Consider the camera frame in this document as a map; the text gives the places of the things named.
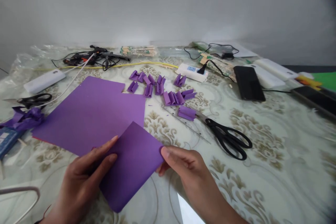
purple ribbon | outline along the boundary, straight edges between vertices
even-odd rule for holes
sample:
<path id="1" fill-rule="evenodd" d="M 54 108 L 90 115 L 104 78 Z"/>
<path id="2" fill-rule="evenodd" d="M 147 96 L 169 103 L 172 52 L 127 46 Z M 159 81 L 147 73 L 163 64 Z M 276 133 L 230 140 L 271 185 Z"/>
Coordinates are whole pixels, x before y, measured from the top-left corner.
<path id="1" fill-rule="evenodd" d="M 15 111 L 13 118 L 1 123 L 0 126 L 23 131 L 34 128 L 43 122 L 44 114 L 41 113 L 41 109 L 34 107 L 28 111 L 22 111 L 22 108 L 24 107 L 13 107 L 12 109 Z"/>

green paper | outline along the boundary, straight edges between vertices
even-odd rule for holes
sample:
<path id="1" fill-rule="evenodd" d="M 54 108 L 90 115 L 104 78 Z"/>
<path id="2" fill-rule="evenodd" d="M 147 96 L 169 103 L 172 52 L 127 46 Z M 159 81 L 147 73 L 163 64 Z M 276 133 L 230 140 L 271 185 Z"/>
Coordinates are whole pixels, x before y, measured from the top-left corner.
<path id="1" fill-rule="evenodd" d="M 336 92 L 336 72 L 312 73 L 315 81 L 322 82 L 322 87 Z"/>

hand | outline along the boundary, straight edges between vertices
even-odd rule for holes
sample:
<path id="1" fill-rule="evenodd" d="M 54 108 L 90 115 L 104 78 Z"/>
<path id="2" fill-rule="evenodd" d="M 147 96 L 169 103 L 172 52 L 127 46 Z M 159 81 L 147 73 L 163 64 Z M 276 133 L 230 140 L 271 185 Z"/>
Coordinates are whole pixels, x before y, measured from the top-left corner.
<path id="1" fill-rule="evenodd" d="M 191 206 L 206 223 L 247 223 L 226 202 L 197 151 L 167 146 L 161 155 L 165 162 L 156 172 L 163 176 L 172 168 L 179 174 Z"/>
<path id="2" fill-rule="evenodd" d="M 85 156 L 77 157 L 68 166 L 55 206 L 41 223 L 77 224 L 82 220 L 99 192 L 101 180 L 116 161 L 117 155 L 105 157 L 98 167 L 97 163 L 117 139 L 118 136 L 115 136 Z"/>

yellow cable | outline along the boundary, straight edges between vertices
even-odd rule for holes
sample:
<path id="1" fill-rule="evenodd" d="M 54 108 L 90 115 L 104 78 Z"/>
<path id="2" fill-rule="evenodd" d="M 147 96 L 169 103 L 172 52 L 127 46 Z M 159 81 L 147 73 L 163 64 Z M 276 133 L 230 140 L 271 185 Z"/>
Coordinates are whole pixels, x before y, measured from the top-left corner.
<path id="1" fill-rule="evenodd" d="M 168 63 L 163 63 L 163 62 L 139 62 L 139 63 L 131 63 L 131 64 L 123 64 L 123 65 L 115 65 L 115 66 L 112 66 L 111 68 L 114 68 L 114 67 L 126 67 L 126 66 L 131 66 L 131 65 L 141 65 L 141 64 L 154 64 L 154 65 L 166 65 L 166 66 L 171 66 L 171 67 L 174 67 L 174 68 L 178 68 L 178 66 L 175 66 L 175 65 L 172 65 L 172 64 L 168 64 Z M 64 68 L 74 68 L 74 66 L 64 66 L 64 67 L 61 67 L 61 68 L 58 68 L 58 69 L 64 69 Z M 84 67 L 85 69 L 101 69 L 102 67 L 100 66 L 87 66 L 87 67 Z M 35 71 L 51 71 L 52 69 L 35 69 Z"/>

scissors blade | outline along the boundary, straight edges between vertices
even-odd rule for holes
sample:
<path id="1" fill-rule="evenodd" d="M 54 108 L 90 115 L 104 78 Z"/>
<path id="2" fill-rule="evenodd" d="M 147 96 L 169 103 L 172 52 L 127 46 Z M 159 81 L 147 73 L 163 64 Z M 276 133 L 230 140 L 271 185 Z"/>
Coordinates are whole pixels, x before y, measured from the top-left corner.
<path id="1" fill-rule="evenodd" d="M 20 105 L 20 103 L 18 103 L 17 99 L 4 99 L 3 101 L 9 102 L 9 103 L 12 103 L 12 104 L 16 104 L 16 105 Z"/>

